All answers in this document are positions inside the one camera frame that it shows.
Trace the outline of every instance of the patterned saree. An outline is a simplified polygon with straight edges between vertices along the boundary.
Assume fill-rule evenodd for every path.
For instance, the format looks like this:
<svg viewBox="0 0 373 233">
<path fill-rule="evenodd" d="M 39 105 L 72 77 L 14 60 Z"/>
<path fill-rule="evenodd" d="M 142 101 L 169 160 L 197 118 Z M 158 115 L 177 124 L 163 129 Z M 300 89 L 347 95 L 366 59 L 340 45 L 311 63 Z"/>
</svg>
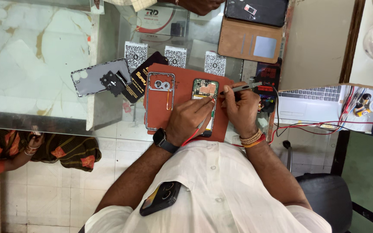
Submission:
<svg viewBox="0 0 373 233">
<path fill-rule="evenodd" d="M 0 129 L 0 159 L 13 158 L 24 151 L 32 136 L 27 131 Z M 60 161 L 63 167 L 91 172 L 95 162 L 100 159 L 99 145 L 93 137 L 45 134 L 44 143 L 31 161 L 46 163 Z"/>
</svg>

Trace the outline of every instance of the smartphone in pocket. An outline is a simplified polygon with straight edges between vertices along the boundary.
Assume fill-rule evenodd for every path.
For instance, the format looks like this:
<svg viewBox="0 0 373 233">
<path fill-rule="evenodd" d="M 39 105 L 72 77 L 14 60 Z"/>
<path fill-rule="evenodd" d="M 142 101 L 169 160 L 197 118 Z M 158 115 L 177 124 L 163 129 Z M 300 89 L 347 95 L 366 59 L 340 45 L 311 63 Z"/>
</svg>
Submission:
<svg viewBox="0 0 373 233">
<path fill-rule="evenodd" d="M 139 210 L 141 216 L 147 216 L 173 205 L 178 197 L 181 183 L 176 181 L 163 182 L 143 202 Z"/>
<path fill-rule="evenodd" d="M 216 81 L 210 81 L 207 79 L 196 78 L 192 86 L 192 98 L 191 99 L 202 99 L 205 97 L 211 97 L 215 99 L 214 109 L 211 113 L 211 120 L 208 123 L 205 131 L 201 134 L 203 137 L 211 137 L 212 128 L 214 125 L 215 107 L 217 106 L 217 96 L 219 83 Z"/>
</svg>

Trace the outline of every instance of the red repair mat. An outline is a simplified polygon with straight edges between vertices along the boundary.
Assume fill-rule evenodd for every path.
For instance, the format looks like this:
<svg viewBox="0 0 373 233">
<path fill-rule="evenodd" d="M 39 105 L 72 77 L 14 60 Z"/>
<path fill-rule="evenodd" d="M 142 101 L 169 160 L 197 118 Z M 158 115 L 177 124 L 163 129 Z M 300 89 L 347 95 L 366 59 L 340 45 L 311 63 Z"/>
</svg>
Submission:
<svg viewBox="0 0 373 233">
<path fill-rule="evenodd" d="M 149 67 L 149 72 L 172 73 L 175 75 L 175 97 L 174 105 L 184 103 L 191 99 L 192 84 L 196 78 L 207 79 L 219 82 L 218 92 L 223 91 L 224 85 L 231 85 L 234 81 L 227 77 L 216 76 L 199 71 L 193 71 L 173 66 L 166 66 L 154 63 Z M 169 117 L 172 111 L 166 110 L 167 93 L 158 92 L 154 94 L 153 98 L 148 98 L 148 126 L 157 128 L 166 128 Z M 172 93 L 169 94 L 169 106 L 171 106 Z M 209 138 L 198 137 L 200 140 L 219 141 L 224 142 L 225 133 L 227 132 L 228 117 L 221 109 L 222 101 L 217 100 L 217 107 L 215 109 L 214 126 L 212 136 Z M 143 101 L 143 106 L 146 108 L 146 101 Z M 155 131 L 148 131 L 148 134 L 153 135 Z"/>
</svg>

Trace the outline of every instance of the black office chair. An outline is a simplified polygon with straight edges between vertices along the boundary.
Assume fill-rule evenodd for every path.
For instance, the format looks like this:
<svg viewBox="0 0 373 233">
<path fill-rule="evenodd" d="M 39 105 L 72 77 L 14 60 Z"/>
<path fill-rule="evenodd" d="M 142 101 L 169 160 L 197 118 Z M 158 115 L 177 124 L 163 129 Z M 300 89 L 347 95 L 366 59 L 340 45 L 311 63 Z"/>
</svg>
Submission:
<svg viewBox="0 0 373 233">
<path fill-rule="evenodd" d="M 284 141 L 283 146 L 289 150 L 287 168 L 291 172 L 292 147 L 289 141 Z M 332 226 L 333 233 L 349 232 L 353 210 L 373 223 L 373 212 L 351 201 L 348 185 L 342 177 L 328 173 L 305 173 L 296 180 L 313 211 Z"/>
</svg>

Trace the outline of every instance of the laptop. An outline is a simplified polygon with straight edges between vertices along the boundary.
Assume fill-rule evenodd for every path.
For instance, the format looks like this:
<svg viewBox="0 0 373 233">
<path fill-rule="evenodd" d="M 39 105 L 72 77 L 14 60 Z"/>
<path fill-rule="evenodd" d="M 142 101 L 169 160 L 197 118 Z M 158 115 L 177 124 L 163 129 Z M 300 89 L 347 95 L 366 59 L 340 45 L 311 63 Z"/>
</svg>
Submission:
<svg viewBox="0 0 373 233">
<path fill-rule="evenodd" d="M 279 92 L 279 117 L 298 121 L 338 121 L 345 88 L 341 85 Z"/>
<path fill-rule="evenodd" d="M 225 16 L 257 24 L 282 27 L 288 0 L 227 0 Z"/>
</svg>

